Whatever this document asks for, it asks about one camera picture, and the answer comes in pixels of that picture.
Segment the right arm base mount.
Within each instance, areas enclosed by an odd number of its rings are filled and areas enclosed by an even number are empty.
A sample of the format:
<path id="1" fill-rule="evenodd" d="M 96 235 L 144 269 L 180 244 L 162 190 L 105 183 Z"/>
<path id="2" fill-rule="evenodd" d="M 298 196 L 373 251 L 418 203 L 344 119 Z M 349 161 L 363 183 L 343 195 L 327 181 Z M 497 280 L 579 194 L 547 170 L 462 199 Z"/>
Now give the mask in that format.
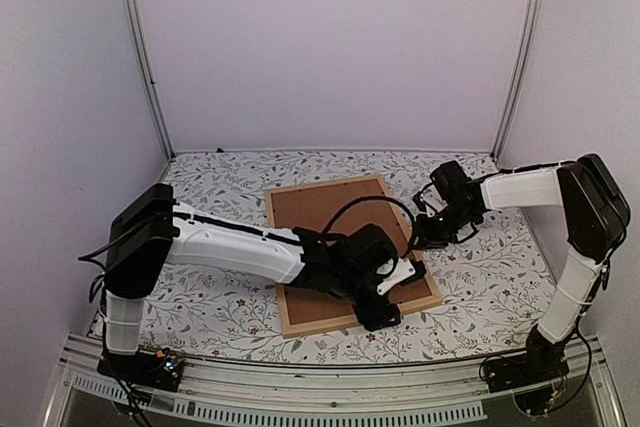
<path id="1" fill-rule="evenodd" d="M 479 367 L 479 377 L 491 393 L 531 386 L 568 373 L 564 348 L 548 342 L 531 344 L 523 354 L 488 357 Z"/>

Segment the right aluminium corner post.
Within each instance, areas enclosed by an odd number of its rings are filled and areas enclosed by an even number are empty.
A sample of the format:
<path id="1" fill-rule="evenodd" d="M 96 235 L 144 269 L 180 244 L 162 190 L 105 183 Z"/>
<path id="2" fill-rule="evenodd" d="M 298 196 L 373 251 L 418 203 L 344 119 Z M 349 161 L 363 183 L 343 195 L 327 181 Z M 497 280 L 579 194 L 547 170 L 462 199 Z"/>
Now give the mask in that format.
<path id="1" fill-rule="evenodd" d="M 523 25 L 516 51 L 515 63 L 508 84 L 505 104 L 491 149 L 491 156 L 497 163 L 500 162 L 500 159 L 504 154 L 511 127 L 515 119 L 530 53 L 534 43 L 541 4 L 542 0 L 526 0 Z"/>

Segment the front aluminium rail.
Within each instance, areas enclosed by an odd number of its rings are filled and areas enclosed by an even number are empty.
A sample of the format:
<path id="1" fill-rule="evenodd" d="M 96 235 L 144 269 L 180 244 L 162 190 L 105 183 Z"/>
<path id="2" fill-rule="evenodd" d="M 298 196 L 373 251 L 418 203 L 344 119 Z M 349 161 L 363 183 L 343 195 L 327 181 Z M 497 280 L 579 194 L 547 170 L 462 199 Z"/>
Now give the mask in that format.
<path id="1" fill-rule="evenodd" d="M 596 339 L 567 345 L 569 372 L 491 391 L 483 359 L 373 366 L 278 365 L 189 356 L 173 392 L 143 390 L 133 415 L 97 370 L 98 340 L 70 335 L 46 426 L 623 426 Z"/>

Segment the left aluminium corner post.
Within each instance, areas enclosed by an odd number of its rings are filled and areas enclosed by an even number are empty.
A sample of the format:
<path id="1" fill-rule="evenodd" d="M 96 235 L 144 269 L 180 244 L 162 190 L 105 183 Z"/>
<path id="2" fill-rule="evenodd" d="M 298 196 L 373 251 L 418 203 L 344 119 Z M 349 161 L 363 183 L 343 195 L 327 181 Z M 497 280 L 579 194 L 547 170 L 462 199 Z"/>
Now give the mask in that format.
<path id="1" fill-rule="evenodd" d="M 146 45 L 138 0 L 122 0 L 122 2 L 152 124 L 164 157 L 168 161 L 171 161 L 175 158 L 176 153 L 170 139 L 168 126 L 161 108 L 159 94 L 156 88 L 156 81 Z"/>

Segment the floral patterned table cover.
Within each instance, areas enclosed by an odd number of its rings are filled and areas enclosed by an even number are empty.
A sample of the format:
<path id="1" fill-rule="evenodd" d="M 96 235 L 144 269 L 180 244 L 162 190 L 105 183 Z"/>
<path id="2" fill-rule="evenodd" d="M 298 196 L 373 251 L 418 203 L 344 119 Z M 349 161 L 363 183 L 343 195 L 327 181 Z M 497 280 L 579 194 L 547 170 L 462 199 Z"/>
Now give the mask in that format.
<path id="1" fill-rule="evenodd" d="M 379 175 L 403 203 L 450 160 L 428 152 L 229 152 L 183 154 L 165 180 L 186 203 L 256 226 L 265 191 Z M 167 266 L 144 306 L 140 342 L 191 355 L 272 363 L 379 364 L 447 360 L 521 348 L 546 310 L 559 266 L 541 253 L 524 215 L 489 213 L 467 243 L 428 251 L 440 306 L 369 333 L 361 328 L 287 339 L 275 285 L 192 265 Z"/>

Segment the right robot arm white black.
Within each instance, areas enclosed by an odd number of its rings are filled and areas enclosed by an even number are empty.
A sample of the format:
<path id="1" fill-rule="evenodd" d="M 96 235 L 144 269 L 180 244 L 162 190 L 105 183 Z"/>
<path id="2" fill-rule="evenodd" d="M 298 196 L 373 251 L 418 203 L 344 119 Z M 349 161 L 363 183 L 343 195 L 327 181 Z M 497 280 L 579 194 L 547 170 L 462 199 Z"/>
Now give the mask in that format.
<path id="1" fill-rule="evenodd" d="M 516 368 L 524 382 L 539 382 L 554 369 L 580 318 L 608 282 L 611 259 L 625 242 L 631 221 L 625 195 L 597 153 L 478 178 L 450 161 L 437 167 L 429 179 L 444 205 L 416 217 L 412 246 L 418 250 L 461 243 L 460 231 L 476 229 L 492 212 L 557 210 L 564 227 L 564 266 Z"/>

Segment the aluminium corner post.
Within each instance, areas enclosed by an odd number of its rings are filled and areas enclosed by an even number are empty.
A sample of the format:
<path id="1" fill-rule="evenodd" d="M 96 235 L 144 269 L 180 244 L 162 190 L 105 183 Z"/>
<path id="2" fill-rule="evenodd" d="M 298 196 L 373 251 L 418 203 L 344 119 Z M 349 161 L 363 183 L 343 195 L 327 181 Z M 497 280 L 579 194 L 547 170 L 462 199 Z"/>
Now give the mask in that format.
<path id="1" fill-rule="evenodd" d="M 526 0 L 523 25 L 516 51 L 515 63 L 508 84 L 505 104 L 491 149 L 491 156 L 497 163 L 500 162 L 500 159 L 504 154 L 511 127 L 515 119 L 530 53 L 534 43 L 541 4 L 542 0 Z"/>
<path id="2" fill-rule="evenodd" d="M 164 157 L 168 161 L 171 161 L 175 158 L 176 153 L 170 139 L 168 126 L 161 108 L 159 94 L 156 88 L 156 81 L 146 45 L 138 0 L 122 0 L 122 2 L 152 124 Z"/>

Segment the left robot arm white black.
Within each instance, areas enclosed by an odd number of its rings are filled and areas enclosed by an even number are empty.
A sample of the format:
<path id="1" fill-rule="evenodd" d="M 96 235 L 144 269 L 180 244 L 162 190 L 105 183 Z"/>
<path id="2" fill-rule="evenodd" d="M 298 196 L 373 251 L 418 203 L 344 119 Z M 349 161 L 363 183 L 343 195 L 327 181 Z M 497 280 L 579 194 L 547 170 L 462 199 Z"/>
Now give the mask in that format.
<path id="1" fill-rule="evenodd" d="M 351 304 L 368 331 L 397 325 L 389 299 L 399 283 L 400 256 L 378 226 L 353 234 L 302 227 L 259 228 L 206 214 L 178 201 L 171 186 L 152 185 L 111 224 L 108 242 L 80 256 L 105 258 L 104 347 L 111 366 L 128 381 L 148 373 L 138 351 L 143 302 L 167 264 L 194 264 L 259 276 Z"/>

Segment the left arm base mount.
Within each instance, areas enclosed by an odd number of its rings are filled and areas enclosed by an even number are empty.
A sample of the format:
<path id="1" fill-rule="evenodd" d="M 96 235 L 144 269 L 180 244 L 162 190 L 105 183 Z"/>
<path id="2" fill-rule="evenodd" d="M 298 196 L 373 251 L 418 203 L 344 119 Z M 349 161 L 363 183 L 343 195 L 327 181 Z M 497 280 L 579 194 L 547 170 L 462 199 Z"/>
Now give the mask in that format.
<path id="1" fill-rule="evenodd" d="M 97 372 L 122 384 L 175 393 L 183 377 L 184 361 L 183 355 L 169 348 L 124 355 L 103 345 Z"/>

